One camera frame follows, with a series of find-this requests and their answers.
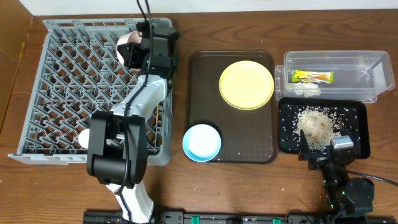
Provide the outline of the wooden chopstick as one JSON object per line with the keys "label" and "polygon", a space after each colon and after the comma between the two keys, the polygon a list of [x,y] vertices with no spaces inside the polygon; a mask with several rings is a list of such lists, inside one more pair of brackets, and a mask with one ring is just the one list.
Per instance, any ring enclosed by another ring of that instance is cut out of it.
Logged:
{"label": "wooden chopstick", "polygon": [[156,125],[158,124],[160,119],[160,105],[158,104],[156,107]]}

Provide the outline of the green snack wrapper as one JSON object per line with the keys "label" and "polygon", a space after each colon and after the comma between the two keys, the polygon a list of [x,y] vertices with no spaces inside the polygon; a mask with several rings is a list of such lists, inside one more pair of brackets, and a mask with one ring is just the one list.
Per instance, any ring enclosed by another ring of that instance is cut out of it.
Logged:
{"label": "green snack wrapper", "polygon": [[314,72],[305,70],[294,70],[292,73],[292,82],[304,83],[333,83],[334,72]]}

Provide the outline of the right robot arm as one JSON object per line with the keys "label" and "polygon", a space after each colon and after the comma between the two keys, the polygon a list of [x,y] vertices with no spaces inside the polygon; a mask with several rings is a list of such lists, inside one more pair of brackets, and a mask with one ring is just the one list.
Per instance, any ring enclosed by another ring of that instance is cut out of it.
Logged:
{"label": "right robot arm", "polygon": [[339,124],[340,135],[331,139],[323,151],[313,152],[304,130],[300,131],[298,159],[308,162],[309,170],[321,170],[326,200],[331,212],[323,223],[367,223],[373,211],[374,183],[368,178],[350,178],[346,166],[361,157],[358,141]]}

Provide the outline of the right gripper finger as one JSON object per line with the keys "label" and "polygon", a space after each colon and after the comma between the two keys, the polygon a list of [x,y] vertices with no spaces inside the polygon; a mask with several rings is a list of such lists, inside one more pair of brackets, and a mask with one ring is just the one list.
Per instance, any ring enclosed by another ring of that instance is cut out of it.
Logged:
{"label": "right gripper finger", "polygon": [[358,140],[346,129],[346,127],[343,123],[339,123],[338,126],[339,126],[339,130],[340,130],[340,134],[342,136],[349,136],[354,144],[358,143]]}
{"label": "right gripper finger", "polygon": [[307,161],[310,159],[311,151],[308,146],[307,138],[305,136],[304,130],[300,130],[300,144],[299,144],[300,152],[298,154],[298,159],[300,161]]}

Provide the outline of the light blue bowl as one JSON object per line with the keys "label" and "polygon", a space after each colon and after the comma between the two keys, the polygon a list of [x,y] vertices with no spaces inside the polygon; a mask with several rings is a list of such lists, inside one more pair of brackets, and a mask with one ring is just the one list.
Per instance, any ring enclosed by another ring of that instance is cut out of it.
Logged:
{"label": "light blue bowl", "polygon": [[196,124],[184,134],[182,147],[185,155],[192,161],[208,162],[221,149],[221,135],[209,124]]}

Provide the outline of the rice food waste pile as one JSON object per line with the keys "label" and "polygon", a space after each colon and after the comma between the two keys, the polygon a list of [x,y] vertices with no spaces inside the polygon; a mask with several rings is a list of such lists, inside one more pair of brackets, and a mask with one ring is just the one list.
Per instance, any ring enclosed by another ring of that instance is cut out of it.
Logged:
{"label": "rice food waste pile", "polygon": [[360,138],[358,112],[353,108],[282,105],[279,109],[279,148],[285,153],[300,152],[300,130],[304,130],[312,152],[323,151],[341,136],[339,123]]}

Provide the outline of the white pink bowl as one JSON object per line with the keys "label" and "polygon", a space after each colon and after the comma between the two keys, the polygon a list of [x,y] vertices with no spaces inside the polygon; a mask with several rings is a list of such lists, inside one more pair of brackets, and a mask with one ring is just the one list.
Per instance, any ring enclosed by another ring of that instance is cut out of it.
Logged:
{"label": "white pink bowl", "polygon": [[142,37],[138,31],[123,35],[117,41],[117,58],[127,68],[140,68]]}

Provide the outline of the white tissue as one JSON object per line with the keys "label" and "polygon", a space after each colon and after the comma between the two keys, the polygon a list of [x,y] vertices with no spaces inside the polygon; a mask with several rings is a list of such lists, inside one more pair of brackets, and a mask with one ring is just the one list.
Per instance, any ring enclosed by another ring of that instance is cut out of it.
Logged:
{"label": "white tissue", "polygon": [[315,83],[289,83],[287,86],[289,89],[293,90],[296,95],[302,95],[304,98],[318,96],[321,94],[318,85]]}

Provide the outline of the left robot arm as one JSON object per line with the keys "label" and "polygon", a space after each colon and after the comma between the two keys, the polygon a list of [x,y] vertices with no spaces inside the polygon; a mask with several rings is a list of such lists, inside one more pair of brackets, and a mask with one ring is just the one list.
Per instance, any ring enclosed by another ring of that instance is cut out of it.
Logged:
{"label": "left robot arm", "polygon": [[146,122],[169,96],[177,73],[178,30],[155,25],[152,19],[136,24],[121,36],[116,55],[129,69],[137,69],[135,87],[109,111],[91,115],[90,127],[79,134],[88,150],[86,169],[113,191],[128,223],[149,223],[154,202],[144,185],[148,151]]}

